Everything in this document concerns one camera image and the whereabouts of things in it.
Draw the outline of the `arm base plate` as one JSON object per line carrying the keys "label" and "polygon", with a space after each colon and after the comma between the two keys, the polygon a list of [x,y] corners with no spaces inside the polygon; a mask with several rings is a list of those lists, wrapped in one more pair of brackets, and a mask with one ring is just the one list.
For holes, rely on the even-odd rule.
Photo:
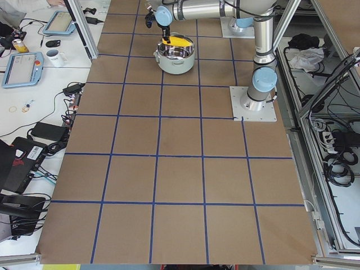
{"label": "arm base plate", "polygon": [[264,101],[253,101],[248,97],[248,87],[230,86],[230,98],[234,121],[276,122],[272,96],[268,93]]}
{"label": "arm base plate", "polygon": [[220,23],[223,38],[254,39],[253,18],[236,19],[234,17],[221,17]]}

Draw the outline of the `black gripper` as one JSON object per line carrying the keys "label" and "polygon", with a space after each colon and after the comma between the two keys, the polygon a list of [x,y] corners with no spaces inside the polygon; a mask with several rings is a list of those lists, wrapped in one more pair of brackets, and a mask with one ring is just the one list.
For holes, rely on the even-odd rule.
{"label": "black gripper", "polygon": [[[150,8],[148,10],[148,13],[145,16],[145,25],[147,28],[152,28],[152,23],[155,21],[155,15],[154,12],[152,10],[152,8]],[[169,26],[162,26],[162,39],[163,39],[163,43],[164,44],[171,44],[170,41],[170,27]]]}

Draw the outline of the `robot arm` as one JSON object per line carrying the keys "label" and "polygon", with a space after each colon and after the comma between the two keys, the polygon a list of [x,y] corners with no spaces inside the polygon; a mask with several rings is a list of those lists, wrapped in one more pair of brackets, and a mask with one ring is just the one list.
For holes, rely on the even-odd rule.
{"label": "robot arm", "polygon": [[273,52],[275,5],[276,1],[147,1],[146,23],[150,27],[156,22],[166,41],[174,21],[228,18],[229,30],[240,31],[252,26],[254,71],[240,104],[247,111],[257,112],[264,109],[277,82]]}

